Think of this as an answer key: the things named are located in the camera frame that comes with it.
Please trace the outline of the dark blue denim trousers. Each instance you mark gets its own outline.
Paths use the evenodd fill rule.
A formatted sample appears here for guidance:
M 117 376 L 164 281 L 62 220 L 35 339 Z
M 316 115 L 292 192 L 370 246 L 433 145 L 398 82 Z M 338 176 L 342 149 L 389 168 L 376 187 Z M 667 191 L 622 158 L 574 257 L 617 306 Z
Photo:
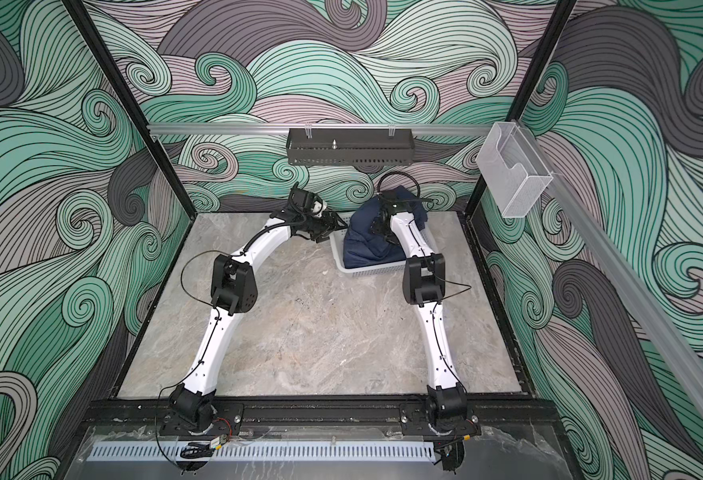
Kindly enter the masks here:
M 400 204 L 405 206 L 405 213 L 413 214 L 411 228 L 423 232 L 427 226 L 427 211 L 423 202 L 403 186 L 394 190 L 383 191 L 367 200 L 349 220 L 349 228 L 344 238 L 343 262 L 347 269 L 367 268 L 371 266 L 401 262 L 409 258 L 407 251 L 399 243 L 387 243 L 381 237 L 371 234 L 371 222 L 379 212 L 381 204 Z

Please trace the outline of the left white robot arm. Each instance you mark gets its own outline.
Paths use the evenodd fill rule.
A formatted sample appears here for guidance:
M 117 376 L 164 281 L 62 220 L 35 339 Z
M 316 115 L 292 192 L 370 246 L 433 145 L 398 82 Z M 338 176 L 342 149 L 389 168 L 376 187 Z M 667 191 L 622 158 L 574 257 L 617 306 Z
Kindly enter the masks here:
M 189 373 L 170 394 L 171 410 L 192 434 L 203 434 L 215 422 L 213 401 L 226 352 L 235 330 L 256 305 L 256 274 L 264 262 L 295 236 L 321 243 L 347 227 L 339 214 L 316 203 L 287 206 L 270 216 L 243 247 L 214 261 L 208 326 Z

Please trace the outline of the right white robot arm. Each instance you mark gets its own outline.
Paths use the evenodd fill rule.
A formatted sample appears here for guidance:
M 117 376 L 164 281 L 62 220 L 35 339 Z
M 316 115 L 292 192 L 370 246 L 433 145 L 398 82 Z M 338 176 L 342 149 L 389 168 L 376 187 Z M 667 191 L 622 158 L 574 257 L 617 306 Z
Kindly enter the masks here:
M 395 201 L 379 208 L 375 222 L 381 235 L 405 253 L 403 299 L 415 308 L 427 354 L 425 414 L 439 435 L 455 433 L 467 421 L 467 388 L 455 371 L 447 341 L 443 304 L 447 300 L 447 262 L 433 250 L 417 226 L 413 204 Z

